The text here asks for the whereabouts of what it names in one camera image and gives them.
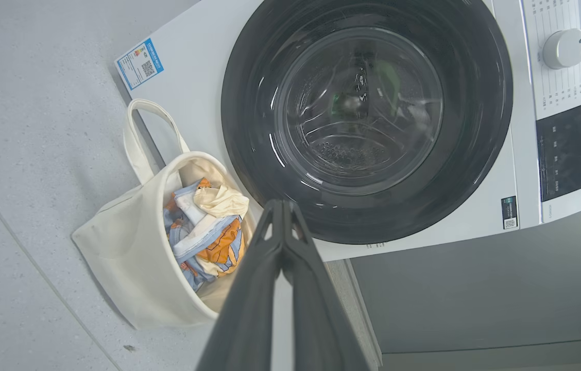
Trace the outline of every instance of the gray tile floor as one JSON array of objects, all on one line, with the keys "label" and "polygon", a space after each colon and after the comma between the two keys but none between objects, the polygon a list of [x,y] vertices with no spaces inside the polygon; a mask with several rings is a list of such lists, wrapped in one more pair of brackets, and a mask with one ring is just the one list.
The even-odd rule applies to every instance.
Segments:
[{"label": "gray tile floor", "polygon": [[0,2],[0,369],[196,365],[210,326],[135,331],[69,237],[137,184],[112,61],[193,4]]}]

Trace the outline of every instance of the sticker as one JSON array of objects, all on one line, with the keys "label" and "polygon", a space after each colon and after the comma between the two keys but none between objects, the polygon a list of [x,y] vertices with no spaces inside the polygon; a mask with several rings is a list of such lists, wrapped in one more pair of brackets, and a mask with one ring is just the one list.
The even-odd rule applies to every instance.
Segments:
[{"label": "sticker", "polygon": [[503,218],[503,229],[517,228],[517,197],[507,197],[501,199],[501,212]]},{"label": "sticker", "polygon": [[137,45],[116,63],[131,91],[165,70],[151,38]]}]

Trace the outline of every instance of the control panel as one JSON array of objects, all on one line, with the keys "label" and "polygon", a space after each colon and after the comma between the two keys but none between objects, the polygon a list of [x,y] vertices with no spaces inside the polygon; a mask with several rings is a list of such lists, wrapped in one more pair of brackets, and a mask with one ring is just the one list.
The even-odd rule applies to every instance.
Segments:
[{"label": "control panel", "polygon": [[581,23],[576,0],[524,0],[538,120],[581,105]]},{"label": "control panel", "polygon": [[581,189],[581,9],[576,0],[523,0],[523,6],[547,202]]}]

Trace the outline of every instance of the laundry basket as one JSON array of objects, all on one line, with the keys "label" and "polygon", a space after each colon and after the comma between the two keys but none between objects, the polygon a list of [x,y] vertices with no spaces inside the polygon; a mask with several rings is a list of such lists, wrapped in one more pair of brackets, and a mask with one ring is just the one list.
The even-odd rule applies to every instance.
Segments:
[{"label": "laundry basket", "polygon": [[[133,110],[163,118],[182,152],[154,175],[135,130]],[[156,103],[134,99],[124,128],[126,155],[141,185],[107,205],[73,233],[72,239],[121,314],[135,328],[191,326],[217,318],[236,272],[206,284],[198,293],[184,277],[166,237],[163,206],[181,186],[207,178],[239,190],[226,168],[208,153],[190,151],[171,116]],[[245,248],[255,227],[243,218]]]}]

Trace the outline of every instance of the door glass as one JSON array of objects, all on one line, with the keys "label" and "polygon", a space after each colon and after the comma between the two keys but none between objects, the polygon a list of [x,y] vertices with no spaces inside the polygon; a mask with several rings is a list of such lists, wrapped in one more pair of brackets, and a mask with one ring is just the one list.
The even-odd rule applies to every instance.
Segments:
[{"label": "door glass", "polygon": [[412,42],[358,27],[310,45],[271,106],[280,155],[305,174],[305,185],[364,195],[420,166],[439,134],[443,96],[435,69]]}]

